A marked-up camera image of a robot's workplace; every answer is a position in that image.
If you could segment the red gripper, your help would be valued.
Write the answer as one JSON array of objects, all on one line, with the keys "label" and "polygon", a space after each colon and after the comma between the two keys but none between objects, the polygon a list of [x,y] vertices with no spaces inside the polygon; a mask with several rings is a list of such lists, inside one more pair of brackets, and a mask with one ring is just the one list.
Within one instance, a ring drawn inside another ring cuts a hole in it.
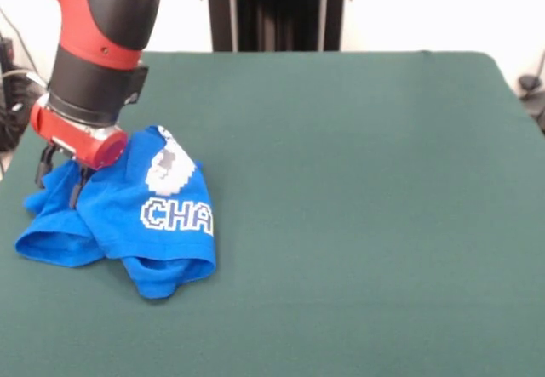
[{"label": "red gripper", "polygon": [[117,125],[94,128],[64,118],[49,105],[49,94],[42,95],[33,105],[30,123],[36,133],[49,143],[43,149],[37,166],[35,183],[39,188],[44,188],[43,177],[53,169],[53,156],[59,148],[84,165],[79,167],[78,181],[70,196],[72,209],[76,208],[77,200],[92,176],[92,169],[113,165],[129,140]]}]

